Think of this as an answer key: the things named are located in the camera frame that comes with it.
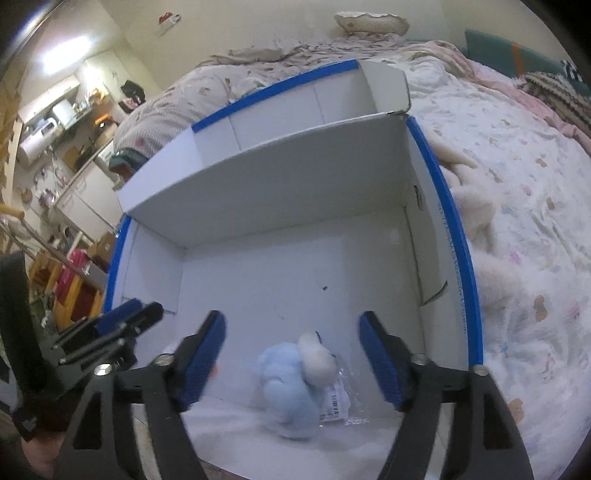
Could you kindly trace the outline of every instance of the white plush head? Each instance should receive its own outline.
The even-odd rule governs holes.
[[[306,332],[297,344],[304,365],[304,380],[318,388],[335,383],[339,366],[330,351],[320,343],[317,332]]]

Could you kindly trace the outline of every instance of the black and white striped cloth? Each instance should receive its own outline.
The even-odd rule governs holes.
[[[562,67],[564,69],[564,75],[569,80],[576,80],[577,82],[583,81],[583,77],[581,77],[575,65],[570,63],[568,60],[561,60],[560,63],[562,64]]]

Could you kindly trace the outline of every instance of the pillow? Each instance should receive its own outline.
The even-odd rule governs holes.
[[[336,22],[348,33],[396,33],[404,35],[410,24],[406,18],[392,14],[370,14],[367,12],[339,12]]]

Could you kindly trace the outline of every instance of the ceiling light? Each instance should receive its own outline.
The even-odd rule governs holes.
[[[91,47],[88,37],[77,37],[60,43],[43,56],[45,73],[57,73],[84,58]]]

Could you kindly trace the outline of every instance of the screw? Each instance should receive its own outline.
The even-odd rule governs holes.
[[[113,371],[113,365],[111,364],[101,364],[98,367],[95,367],[95,375],[102,377],[104,375],[109,375]]]
[[[157,356],[156,360],[154,360],[154,363],[159,367],[167,367],[172,362],[174,362],[174,355],[171,353],[163,353],[162,355]]]
[[[414,353],[410,360],[415,365],[423,365],[424,366],[429,363],[429,359],[427,358],[427,356],[423,355],[422,353]]]
[[[472,367],[472,371],[481,377],[485,377],[488,375],[488,369],[484,365],[474,365]]]

